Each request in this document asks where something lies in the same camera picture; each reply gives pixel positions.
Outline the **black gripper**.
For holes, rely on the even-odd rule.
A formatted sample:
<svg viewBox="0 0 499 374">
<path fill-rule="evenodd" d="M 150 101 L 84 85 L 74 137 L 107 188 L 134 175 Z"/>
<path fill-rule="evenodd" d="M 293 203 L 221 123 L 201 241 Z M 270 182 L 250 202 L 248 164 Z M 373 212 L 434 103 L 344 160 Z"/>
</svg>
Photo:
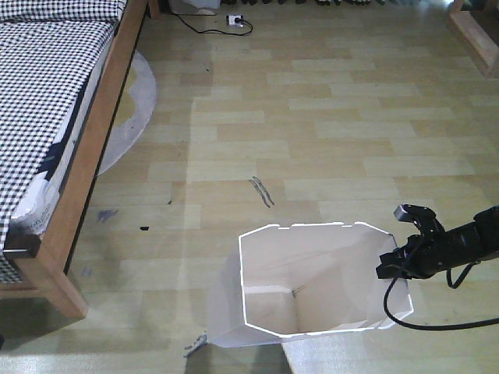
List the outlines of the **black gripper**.
<svg viewBox="0 0 499 374">
<path fill-rule="evenodd" d="M 412 222 L 420 234 L 410 235 L 405 245 L 380 255 L 380 265 L 376 267 L 379 279 L 428 279 L 443 270 L 432 245 L 444 233 L 444 227 L 436 218 Z"/>
</svg>

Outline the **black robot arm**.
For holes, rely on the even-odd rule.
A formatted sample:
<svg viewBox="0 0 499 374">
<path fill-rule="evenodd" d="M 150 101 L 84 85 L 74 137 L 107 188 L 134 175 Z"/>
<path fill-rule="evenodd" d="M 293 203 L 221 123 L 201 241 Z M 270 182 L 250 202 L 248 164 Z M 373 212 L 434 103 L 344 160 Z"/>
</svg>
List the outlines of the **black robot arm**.
<svg viewBox="0 0 499 374">
<path fill-rule="evenodd" d="M 473 221 L 445 230 L 428 207 L 402 204 L 394 216 L 413 223 L 419 234 L 380 256 L 377 277 L 428 279 L 441 271 L 498 257 L 498 207 L 476 214 Z"/>
</svg>

